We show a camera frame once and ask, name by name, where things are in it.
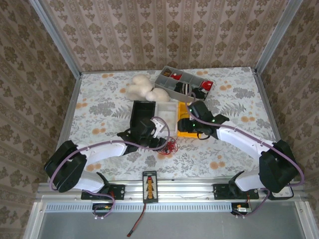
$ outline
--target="table surface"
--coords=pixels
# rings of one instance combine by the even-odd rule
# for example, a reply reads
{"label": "table surface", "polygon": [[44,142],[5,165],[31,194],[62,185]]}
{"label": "table surface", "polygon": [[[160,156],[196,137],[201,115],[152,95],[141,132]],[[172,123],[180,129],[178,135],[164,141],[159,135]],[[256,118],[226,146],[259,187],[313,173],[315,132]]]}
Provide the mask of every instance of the table surface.
{"label": "table surface", "polygon": [[[223,114],[255,135],[275,141],[275,136],[250,67],[191,69],[184,72],[213,81],[205,103],[213,115]],[[160,70],[84,74],[72,122],[70,139],[78,144],[113,139],[130,127],[133,102],[126,87],[137,74],[155,81]],[[140,180],[143,171],[156,170],[158,178],[233,176],[257,165],[245,152],[210,138],[181,138],[178,152],[163,156],[149,150],[111,157],[85,170],[101,172],[109,180]]]}

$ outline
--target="tangled red wire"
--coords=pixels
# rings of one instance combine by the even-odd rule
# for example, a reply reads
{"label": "tangled red wire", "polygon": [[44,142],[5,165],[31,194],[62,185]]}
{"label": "tangled red wire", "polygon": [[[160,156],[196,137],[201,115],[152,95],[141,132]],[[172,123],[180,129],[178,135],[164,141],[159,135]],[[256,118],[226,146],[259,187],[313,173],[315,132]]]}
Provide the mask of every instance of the tangled red wire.
{"label": "tangled red wire", "polygon": [[166,146],[158,153],[163,154],[163,155],[169,155],[171,153],[175,154],[180,147],[180,145],[178,143],[176,143],[177,139],[178,139],[178,137],[176,139],[171,137],[169,139],[169,141],[167,142]]}

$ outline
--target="patterned wallpaper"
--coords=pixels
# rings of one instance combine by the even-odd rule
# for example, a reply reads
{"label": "patterned wallpaper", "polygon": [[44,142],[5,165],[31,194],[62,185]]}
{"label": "patterned wallpaper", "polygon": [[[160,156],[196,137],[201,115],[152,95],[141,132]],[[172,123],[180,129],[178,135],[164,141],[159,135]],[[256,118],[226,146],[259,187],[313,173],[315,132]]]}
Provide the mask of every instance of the patterned wallpaper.
{"label": "patterned wallpaper", "polygon": [[304,0],[262,79],[281,137],[306,176],[319,225],[319,1]]}
{"label": "patterned wallpaper", "polygon": [[43,0],[80,71],[251,66],[286,0]]}
{"label": "patterned wallpaper", "polygon": [[27,0],[0,1],[0,239],[22,238],[75,79]]}

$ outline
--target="red object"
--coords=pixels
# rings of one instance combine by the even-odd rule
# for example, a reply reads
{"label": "red object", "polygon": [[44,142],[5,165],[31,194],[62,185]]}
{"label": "red object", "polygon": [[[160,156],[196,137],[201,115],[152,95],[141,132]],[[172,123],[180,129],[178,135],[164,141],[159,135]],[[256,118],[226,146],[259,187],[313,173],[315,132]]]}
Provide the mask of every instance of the red object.
{"label": "red object", "polygon": [[171,78],[175,79],[175,80],[180,80],[181,78],[181,74],[180,75],[177,75],[176,73],[174,73],[173,75],[170,76]]}
{"label": "red object", "polygon": [[201,87],[204,88],[207,91],[210,91],[210,88],[212,87],[213,83],[211,81],[204,81],[201,83]]}

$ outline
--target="gray organizer tray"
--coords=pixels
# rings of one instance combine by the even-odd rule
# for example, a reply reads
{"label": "gray organizer tray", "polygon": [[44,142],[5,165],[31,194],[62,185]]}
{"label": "gray organizer tray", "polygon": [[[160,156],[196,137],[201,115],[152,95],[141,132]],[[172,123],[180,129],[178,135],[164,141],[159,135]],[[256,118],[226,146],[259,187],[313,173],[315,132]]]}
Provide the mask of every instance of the gray organizer tray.
{"label": "gray organizer tray", "polygon": [[[172,71],[172,74],[174,74],[174,73],[176,73],[177,75],[182,74],[180,80],[175,80],[174,78],[164,76],[163,73],[165,72],[166,69],[170,69]],[[170,67],[170,66],[165,66],[155,81],[155,87],[162,88],[162,89],[166,90],[169,97],[171,97],[175,100],[178,100],[181,102],[186,102],[186,101],[192,102],[193,97],[188,97],[182,93],[178,93],[178,92],[174,91],[176,84],[178,82],[183,82],[183,83],[190,84],[192,86],[192,88],[197,88],[197,87],[201,86],[201,83],[203,81],[204,81],[203,78],[194,76],[192,74],[183,72],[181,70],[175,69],[175,68]]]}

